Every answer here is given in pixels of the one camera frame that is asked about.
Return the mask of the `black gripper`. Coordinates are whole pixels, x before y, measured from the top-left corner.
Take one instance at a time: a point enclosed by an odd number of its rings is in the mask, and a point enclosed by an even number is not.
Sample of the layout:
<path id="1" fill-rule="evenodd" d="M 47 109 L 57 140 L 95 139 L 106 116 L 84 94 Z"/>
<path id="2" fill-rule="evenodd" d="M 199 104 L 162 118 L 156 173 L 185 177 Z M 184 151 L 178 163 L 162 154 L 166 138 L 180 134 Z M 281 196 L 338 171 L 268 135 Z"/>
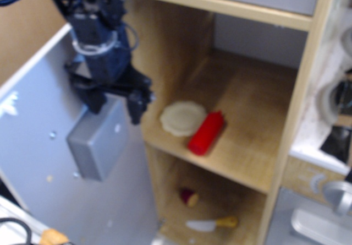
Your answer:
<path id="1" fill-rule="evenodd" d="M 73 41 L 77 55 L 65 65 L 70 83 L 88 110 L 99 114 L 107 102 L 105 93 L 127 98 L 131 123 L 140 124 L 153 99 L 152 81 L 134 68 L 124 43 L 83 45 Z"/>

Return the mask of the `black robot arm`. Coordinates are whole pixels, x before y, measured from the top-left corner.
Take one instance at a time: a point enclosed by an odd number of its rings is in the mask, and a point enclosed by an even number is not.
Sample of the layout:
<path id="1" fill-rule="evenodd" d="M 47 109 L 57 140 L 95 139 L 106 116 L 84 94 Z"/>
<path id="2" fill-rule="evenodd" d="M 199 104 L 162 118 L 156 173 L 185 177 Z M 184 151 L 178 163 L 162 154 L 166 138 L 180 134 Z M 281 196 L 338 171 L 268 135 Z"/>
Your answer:
<path id="1" fill-rule="evenodd" d="M 1 6 L 19 0 L 1 0 Z M 136 70 L 127 36 L 123 0 L 53 0 L 71 25 L 76 57 L 65 65 L 79 99 L 94 114 L 106 103 L 106 94 L 126 98 L 131 122 L 138 125 L 153 99 L 152 81 Z"/>

